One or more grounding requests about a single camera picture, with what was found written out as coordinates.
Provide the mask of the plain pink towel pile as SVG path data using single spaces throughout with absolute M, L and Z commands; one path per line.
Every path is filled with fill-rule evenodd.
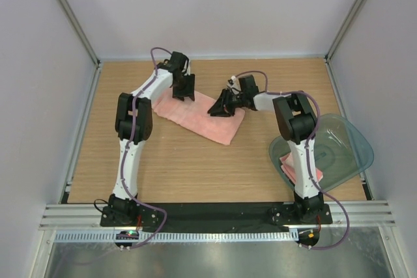
M 183 128 L 222 145 L 230 145 L 245 116 L 245 110 L 237 109 L 232 117 L 212 117 L 207 111 L 215 100 L 200 92 L 195 100 L 183 101 L 172 97 L 166 90 L 153 105 L 153 111 Z

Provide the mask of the pink rabbit pattern towel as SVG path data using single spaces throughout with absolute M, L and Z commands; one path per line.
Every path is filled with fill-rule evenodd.
M 296 184 L 296 171 L 295 171 L 295 163 L 293 159 L 293 154 L 291 152 L 287 153 L 286 155 L 280 157 L 280 169 L 283 171 L 285 176 L 289 179 L 290 183 L 292 185 Z M 306 177 L 310 179 L 309 171 L 308 171 L 308 160 L 302 161 L 302 163 L 305 165 L 305 172 Z M 323 178 L 323 172 L 316 168 L 316 181 L 320 182 Z

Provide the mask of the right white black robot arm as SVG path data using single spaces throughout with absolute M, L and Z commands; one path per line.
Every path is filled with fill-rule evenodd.
M 226 88 L 207 113 L 212 117 L 232 117 L 238 108 L 275 113 L 281 137 L 293 157 L 294 217 L 301 223 L 317 223 L 324 209 L 313 151 L 320 118 L 317 102 L 301 90 L 254 93 Z

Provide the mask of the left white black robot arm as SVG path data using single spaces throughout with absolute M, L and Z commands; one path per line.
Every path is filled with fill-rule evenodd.
M 174 99 L 194 102 L 194 86 L 190 60 L 180 55 L 158 63 L 150 78 L 135 91 L 120 94 L 115 118 L 119 168 L 115 187 L 102 210 L 102 226 L 130 226 L 137 221 L 137 174 L 143 148 L 152 133 L 152 103 L 169 90 Z

